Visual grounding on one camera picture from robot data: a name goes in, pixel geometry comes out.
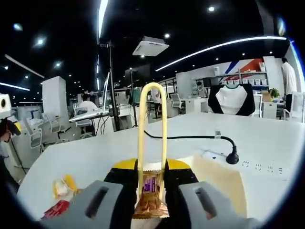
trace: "yellow tube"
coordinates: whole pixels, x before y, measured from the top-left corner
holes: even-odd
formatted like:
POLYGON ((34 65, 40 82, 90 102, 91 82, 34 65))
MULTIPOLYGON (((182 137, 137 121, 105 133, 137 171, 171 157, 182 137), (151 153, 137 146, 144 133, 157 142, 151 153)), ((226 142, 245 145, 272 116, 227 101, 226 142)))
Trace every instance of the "yellow tube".
POLYGON ((140 120, 139 120, 139 133, 138 133, 138 175, 139 175, 139 196, 142 193, 143 187, 143 136, 144 136, 144 121, 145 121, 145 110, 146 110, 146 100, 147 93, 151 88, 157 88, 160 91, 162 99, 162 162, 161 162, 161 185, 160 185, 160 195, 159 198, 162 198, 164 182, 163 176, 165 171, 165 162, 166 162, 166 147, 167 147, 167 111, 166 111, 166 94, 163 90, 163 87, 158 83, 149 83, 143 87, 140 97, 140 120))

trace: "white chair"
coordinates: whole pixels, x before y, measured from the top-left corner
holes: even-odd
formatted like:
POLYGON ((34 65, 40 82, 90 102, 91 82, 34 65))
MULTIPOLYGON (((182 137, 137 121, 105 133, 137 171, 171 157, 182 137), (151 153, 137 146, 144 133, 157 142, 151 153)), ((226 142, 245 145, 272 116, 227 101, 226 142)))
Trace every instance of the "white chair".
POLYGON ((254 94, 254 104, 255 110, 252 113, 252 116, 257 115, 259 118, 262 117, 262 103, 263 103, 263 95, 262 94, 254 94))
POLYGON ((67 139, 61 139, 61 137, 59 136, 60 131, 62 130, 62 128, 64 128, 56 119, 52 114, 46 114, 43 113, 42 114, 43 118, 50 123, 50 130, 52 134, 57 133, 57 137, 58 137, 58 141, 55 142, 57 143, 62 143, 62 142, 69 142, 69 140, 67 139))
POLYGON ((172 107, 176 107, 176 108, 181 109, 182 101, 179 97, 179 94, 178 93, 171 94, 171 99, 172 99, 172 107))
POLYGON ((284 109, 284 120, 304 123, 305 94, 292 92, 290 111, 284 109))
POLYGON ((27 129, 27 132, 28 132, 29 137, 30 137, 30 147, 32 149, 40 147, 40 150, 44 150, 44 147, 42 145, 42 130, 41 130, 41 128, 38 128, 36 131, 33 131, 26 118, 23 118, 23 123, 24 123, 25 128, 27 129))
MULTIPOLYGON (((83 113, 87 113, 88 112, 88 108, 87 107, 77 107, 75 108, 75 113, 76 115, 81 115, 83 113)), ((86 132, 86 126, 91 126, 92 125, 92 121, 90 119, 85 119, 85 120, 81 120, 81 121, 77 121, 75 122, 75 125, 77 127, 84 127, 84 133, 81 134, 81 138, 85 138, 86 136, 90 136, 93 137, 92 134, 86 132)))

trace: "ceiling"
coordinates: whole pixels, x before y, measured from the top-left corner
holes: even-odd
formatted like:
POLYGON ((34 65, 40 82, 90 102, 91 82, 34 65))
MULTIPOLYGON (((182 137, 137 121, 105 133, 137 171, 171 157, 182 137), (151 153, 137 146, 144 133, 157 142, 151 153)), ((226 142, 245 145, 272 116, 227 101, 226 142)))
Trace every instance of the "ceiling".
MULTIPOLYGON (((97 45, 97 11, 100 0, 10 1, 4 28, 4 53, 45 76, 59 75, 66 80, 67 98, 86 90, 96 90, 109 71, 109 53, 97 45), (20 23, 22 31, 14 30, 20 23), (36 45, 43 38, 43 45, 36 45), (96 61, 99 55, 99 73, 96 61)), ((147 63, 156 70, 193 52, 227 41, 262 35, 278 36, 275 13, 268 13, 255 0, 109 0, 100 42, 113 42, 113 78, 127 85, 124 71, 147 63), (143 36, 164 39, 169 48, 156 57, 132 56, 143 36)), ((254 41, 232 44, 196 56, 160 70, 155 82, 218 62, 284 56, 288 41, 254 41)), ((15 96, 14 102, 41 99, 45 79, 0 57, 0 82, 30 91, 0 86, 0 93, 15 96)))

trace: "potted plant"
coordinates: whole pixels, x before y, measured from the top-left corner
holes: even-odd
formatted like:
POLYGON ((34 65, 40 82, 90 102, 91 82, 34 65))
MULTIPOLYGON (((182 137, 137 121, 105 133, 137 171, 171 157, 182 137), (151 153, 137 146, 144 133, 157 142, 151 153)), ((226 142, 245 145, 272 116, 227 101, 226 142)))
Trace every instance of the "potted plant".
POLYGON ((278 90, 276 88, 269 89, 269 94, 270 94, 272 100, 280 97, 280 93, 278 92, 278 90))

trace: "ceiling air vent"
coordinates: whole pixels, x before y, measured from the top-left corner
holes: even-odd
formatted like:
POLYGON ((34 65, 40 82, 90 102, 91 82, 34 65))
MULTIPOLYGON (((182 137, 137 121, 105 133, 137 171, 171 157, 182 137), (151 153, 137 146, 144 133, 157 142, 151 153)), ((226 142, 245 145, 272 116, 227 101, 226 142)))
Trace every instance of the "ceiling air vent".
POLYGON ((133 51, 134 56, 157 56, 169 47, 164 40, 153 37, 144 37, 136 49, 133 51))

